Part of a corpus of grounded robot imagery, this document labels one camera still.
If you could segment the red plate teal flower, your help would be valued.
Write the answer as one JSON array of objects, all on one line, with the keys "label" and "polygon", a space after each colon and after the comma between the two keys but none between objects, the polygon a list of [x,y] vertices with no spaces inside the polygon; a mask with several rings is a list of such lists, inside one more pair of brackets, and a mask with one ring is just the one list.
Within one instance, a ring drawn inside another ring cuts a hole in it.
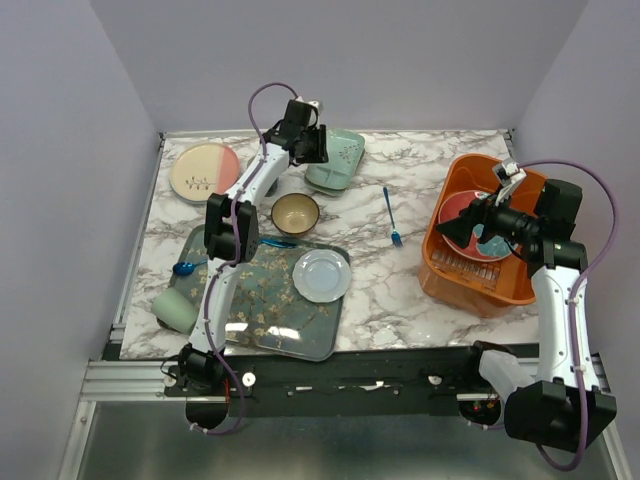
[{"label": "red plate teal flower", "polygon": [[[460,211],[466,208],[472,200],[484,200],[489,196],[489,192],[481,190],[466,190],[449,196],[443,201],[440,207],[438,222],[441,223],[453,220],[460,215]],[[511,248],[516,249],[518,247],[517,244],[509,243],[503,237],[498,235],[494,236],[486,243],[480,243],[479,239],[483,234],[483,230],[484,226],[480,223],[474,226],[469,245],[466,248],[459,247],[448,237],[445,237],[444,240],[447,245],[460,256],[472,261],[483,263],[504,260],[512,254]]]}]

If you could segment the pink and cream plate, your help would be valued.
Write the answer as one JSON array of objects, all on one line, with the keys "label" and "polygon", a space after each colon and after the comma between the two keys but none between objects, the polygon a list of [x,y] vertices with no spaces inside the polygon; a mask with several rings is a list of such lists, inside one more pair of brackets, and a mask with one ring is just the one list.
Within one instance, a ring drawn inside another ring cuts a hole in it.
[{"label": "pink and cream plate", "polygon": [[169,182],[174,193],[192,204],[202,204],[213,193],[225,193],[239,178],[236,153],[218,143],[201,143],[174,161]]}]

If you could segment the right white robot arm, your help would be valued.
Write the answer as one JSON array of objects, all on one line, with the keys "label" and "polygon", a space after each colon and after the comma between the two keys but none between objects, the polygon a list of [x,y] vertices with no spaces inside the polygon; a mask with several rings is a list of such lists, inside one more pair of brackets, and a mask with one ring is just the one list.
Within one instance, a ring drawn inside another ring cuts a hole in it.
[{"label": "right white robot arm", "polygon": [[509,437],[579,454],[617,413],[602,393],[591,362],[586,329],[585,247],[572,241],[582,201],[580,187],[556,179],[544,182],[533,214],[516,210],[499,193],[471,200],[457,215],[436,225],[453,244],[466,248],[477,226],[479,242],[495,236],[521,248],[538,306],[539,359],[527,374],[508,350],[477,346],[480,357],[464,362],[460,379],[469,390],[489,385],[503,401]]}]

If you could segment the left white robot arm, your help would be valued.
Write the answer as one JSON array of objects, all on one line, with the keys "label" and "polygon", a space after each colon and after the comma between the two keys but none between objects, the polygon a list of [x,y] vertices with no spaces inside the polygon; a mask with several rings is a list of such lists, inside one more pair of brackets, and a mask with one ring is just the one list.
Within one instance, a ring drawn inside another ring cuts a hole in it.
[{"label": "left white robot arm", "polygon": [[178,354],[179,375],[201,395],[214,393],[233,373],[221,357],[225,327],[243,266],[259,246],[259,205],[288,167],[328,161],[321,112],[319,101],[291,99],[283,118],[260,135],[260,150],[247,170],[225,193],[207,200],[205,292],[188,343]]}]

